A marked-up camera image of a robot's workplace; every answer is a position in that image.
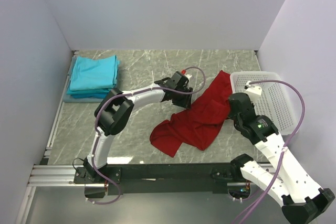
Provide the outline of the red t shirt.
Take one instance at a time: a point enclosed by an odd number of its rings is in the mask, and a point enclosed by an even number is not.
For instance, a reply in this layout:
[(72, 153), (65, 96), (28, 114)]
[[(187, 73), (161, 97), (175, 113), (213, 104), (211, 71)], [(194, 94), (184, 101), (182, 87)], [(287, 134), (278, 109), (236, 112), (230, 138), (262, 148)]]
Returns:
[(175, 156), (183, 143), (206, 150), (228, 118), (231, 94), (230, 74), (220, 71), (190, 109), (172, 114), (153, 129), (150, 143), (170, 157)]

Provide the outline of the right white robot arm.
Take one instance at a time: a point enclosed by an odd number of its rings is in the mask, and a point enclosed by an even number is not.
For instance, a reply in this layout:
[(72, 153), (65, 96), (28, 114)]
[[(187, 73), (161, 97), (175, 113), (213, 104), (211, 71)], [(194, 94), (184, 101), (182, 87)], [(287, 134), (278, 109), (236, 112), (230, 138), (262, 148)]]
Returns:
[(235, 181), (244, 179), (256, 184), (281, 207), (289, 223), (310, 223), (324, 213), (335, 200), (329, 188), (322, 188), (311, 178), (291, 151), (270, 118), (257, 115), (245, 93), (234, 93), (229, 98), (234, 127), (250, 140), (276, 170), (272, 175), (247, 154), (230, 163), (230, 175)]

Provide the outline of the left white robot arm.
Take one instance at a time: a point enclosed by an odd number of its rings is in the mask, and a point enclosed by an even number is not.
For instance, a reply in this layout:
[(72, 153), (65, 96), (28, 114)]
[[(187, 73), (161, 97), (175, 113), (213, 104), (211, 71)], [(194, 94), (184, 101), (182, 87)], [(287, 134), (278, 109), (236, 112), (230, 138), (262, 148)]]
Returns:
[(177, 71), (172, 77), (144, 88), (130, 91), (112, 89), (95, 110), (95, 140), (83, 162), (87, 178), (93, 183), (104, 179), (112, 142), (124, 130), (133, 111), (164, 101), (189, 109), (193, 93), (189, 80), (189, 75)]

